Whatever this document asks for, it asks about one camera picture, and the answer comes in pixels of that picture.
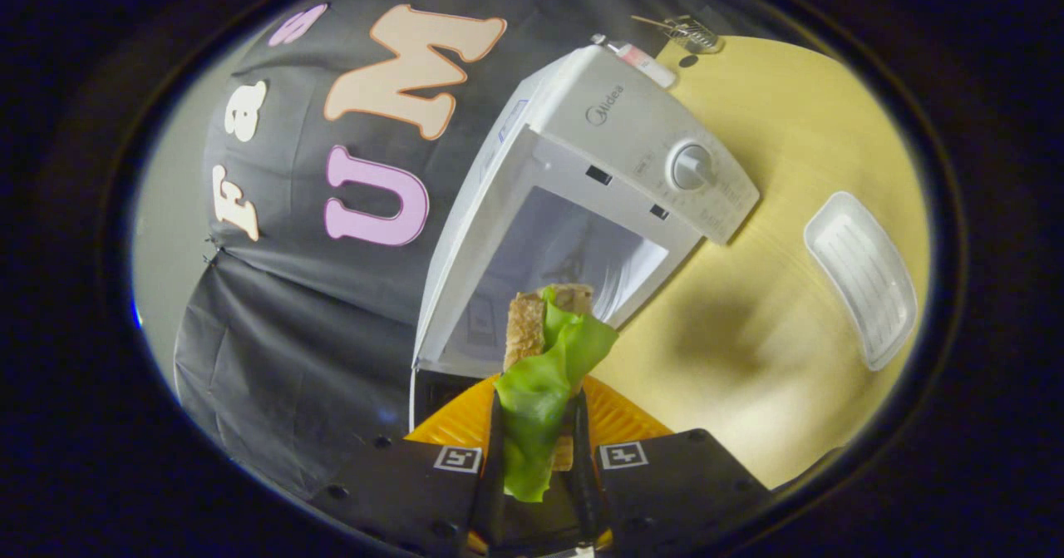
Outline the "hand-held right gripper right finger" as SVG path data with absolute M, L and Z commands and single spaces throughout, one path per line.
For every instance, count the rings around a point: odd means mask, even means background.
M 769 490 L 706 429 L 674 432 L 596 378 L 575 415 L 573 490 L 602 551 L 715 551 Z

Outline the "small clear plastic bottle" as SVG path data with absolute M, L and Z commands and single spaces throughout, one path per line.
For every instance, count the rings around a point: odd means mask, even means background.
M 662 65 L 655 58 L 650 58 L 647 52 L 636 47 L 635 44 L 611 40 L 605 35 L 600 34 L 600 32 L 592 35 L 591 42 L 597 44 L 597 46 L 604 47 L 604 49 L 611 51 L 616 58 L 619 58 L 620 61 L 626 62 L 626 64 L 635 68 L 644 76 L 649 77 L 662 89 L 668 91 L 677 83 L 677 73 Z

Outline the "white plastic tray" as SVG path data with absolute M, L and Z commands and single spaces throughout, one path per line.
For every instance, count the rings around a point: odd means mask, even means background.
M 915 330 L 919 300 L 896 244 L 861 201 L 836 191 L 808 221 L 803 243 L 835 286 L 871 372 L 890 365 Z

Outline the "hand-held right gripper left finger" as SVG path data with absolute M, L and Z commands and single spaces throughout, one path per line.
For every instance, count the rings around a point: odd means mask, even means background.
M 450 407 L 471 417 L 478 439 L 430 443 L 379 436 L 361 443 L 312 497 L 331 525 L 388 555 L 469 555 L 469 538 L 498 536 L 502 446 L 495 377 Z

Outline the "white microwave oven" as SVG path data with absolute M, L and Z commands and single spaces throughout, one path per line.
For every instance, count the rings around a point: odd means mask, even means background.
M 609 327 L 650 300 L 700 240 L 725 246 L 760 200 L 721 140 L 604 47 L 526 77 L 491 127 L 429 263 L 409 425 L 431 378 L 503 368 L 510 301 L 551 283 L 593 290 Z

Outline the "black backdrop cloth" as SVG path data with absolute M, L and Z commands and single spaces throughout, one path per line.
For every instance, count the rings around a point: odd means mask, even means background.
M 429 263 L 531 73 L 631 15 L 719 0 L 292 0 L 225 77 L 203 178 L 217 255 L 174 340 L 176 396 L 240 466 L 307 500 L 401 437 Z

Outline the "clear glass jar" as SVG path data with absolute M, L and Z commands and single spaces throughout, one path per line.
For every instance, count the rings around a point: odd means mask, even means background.
M 670 42 L 691 54 L 716 54 L 724 48 L 722 39 L 693 16 L 666 17 L 663 23 Z

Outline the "lettuce sandwich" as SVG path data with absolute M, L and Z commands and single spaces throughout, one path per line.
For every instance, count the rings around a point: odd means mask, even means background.
M 503 412 L 503 491 L 514 500 L 544 500 L 569 400 L 619 338 L 593 315 L 594 295 L 586 284 L 554 283 L 510 301 L 494 387 Z

